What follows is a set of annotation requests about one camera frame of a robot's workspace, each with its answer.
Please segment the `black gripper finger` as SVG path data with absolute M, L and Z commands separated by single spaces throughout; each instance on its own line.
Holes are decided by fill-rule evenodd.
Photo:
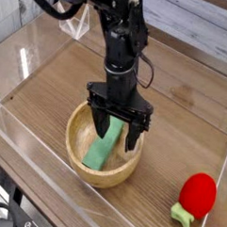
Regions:
M 125 139 L 125 151 L 133 151 L 135 149 L 140 133 L 142 133 L 140 124 L 136 122 L 129 124 L 129 132 Z
M 109 115 L 106 113 L 105 110 L 96 108 L 94 106 L 91 108 L 91 110 L 91 115 L 94 121 L 96 133 L 99 138 L 103 138 L 110 126 Z

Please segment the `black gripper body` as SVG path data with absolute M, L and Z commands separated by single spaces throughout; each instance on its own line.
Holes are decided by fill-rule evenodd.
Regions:
M 138 69 L 127 73 L 106 70 L 105 82 L 87 83 L 88 103 L 91 107 L 105 110 L 108 115 L 141 125 L 142 132 L 150 128 L 150 117 L 154 108 L 144 100 L 137 89 Z

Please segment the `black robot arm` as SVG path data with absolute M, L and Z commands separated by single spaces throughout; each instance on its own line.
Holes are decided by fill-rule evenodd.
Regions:
M 147 60 L 143 49 L 148 28 L 143 0 L 63 0 L 72 5 L 91 2 L 105 38 L 104 82 L 89 82 L 88 104 L 98 137 L 109 128 L 112 115 L 129 124 L 125 150 L 132 151 L 141 133 L 150 127 L 154 108 L 138 92 L 138 62 Z

